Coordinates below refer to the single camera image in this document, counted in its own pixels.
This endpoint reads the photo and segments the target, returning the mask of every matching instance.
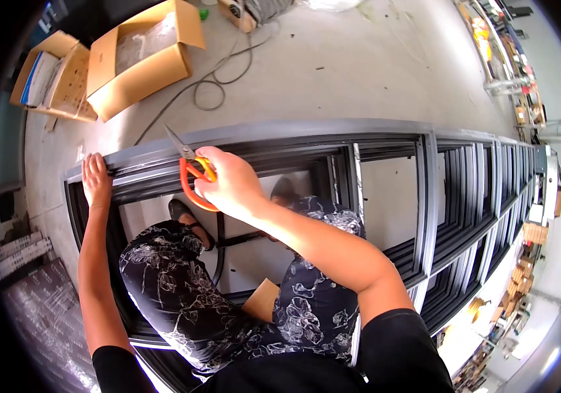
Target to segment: orange scissors handle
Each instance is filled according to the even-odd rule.
[[[201,160],[198,160],[196,158],[196,161],[202,163],[202,166],[205,168],[206,172],[208,173],[208,176],[211,177],[211,179],[215,178],[215,180],[217,180],[217,178],[215,177],[215,173],[212,170],[210,170],[210,168],[208,167],[208,159],[204,159],[202,157],[200,157],[200,159],[206,160],[206,162],[202,163]],[[182,190],[184,191],[184,195],[186,195],[191,202],[193,202],[198,207],[203,208],[204,210],[214,211],[214,212],[220,211],[218,208],[215,207],[215,205],[213,205],[211,202],[208,202],[200,198],[198,194],[196,194],[191,189],[191,187],[189,186],[189,179],[188,179],[189,172],[193,176],[197,178],[201,178],[205,182],[210,182],[210,181],[202,173],[200,173],[200,171],[195,169],[195,167],[193,167],[193,165],[191,165],[184,157],[180,158],[179,162],[180,162],[180,184],[182,185]]]

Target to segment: right hand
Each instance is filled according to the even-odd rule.
[[[196,192],[219,210],[246,221],[269,203],[263,195],[257,174],[244,159],[215,146],[200,147],[196,154],[209,159],[217,173],[215,183],[197,178]]]

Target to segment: hand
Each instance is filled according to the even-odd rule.
[[[89,208],[110,206],[113,178],[108,176],[101,154],[89,153],[82,161],[82,185]]]
[[[196,154],[209,159],[217,173],[215,183],[197,178],[196,192],[219,210],[246,221],[269,203],[263,195],[257,174],[244,159],[214,146],[200,147]]]

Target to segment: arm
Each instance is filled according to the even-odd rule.
[[[357,293],[362,326],[385,311],[414,309],[392,262],[354,234],[271,203],[252,167],[215,147],[198,149],[215,166],[218,181],[197,179],[196,190],[222,212],[244,221],[298,252],[333,281]]]
[[[106,259],[106,222],[112,183],[101,155],[88,154],[82,162],[82,184],[89,214],[78,262],[78,294],[91,356],[97,348],[106,345],[134,353],[115,305]]]

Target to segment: plastic bag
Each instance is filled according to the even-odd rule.
[[[176,43],[175,13],[172,11],[145,33],[131,33],[119,40],[115,51],[115,74],[121,74],[146,57]]]
[[[302,3],[307,4],[311,9],[338,12],[357,7],[362,1],[363,0],[303,0]]]

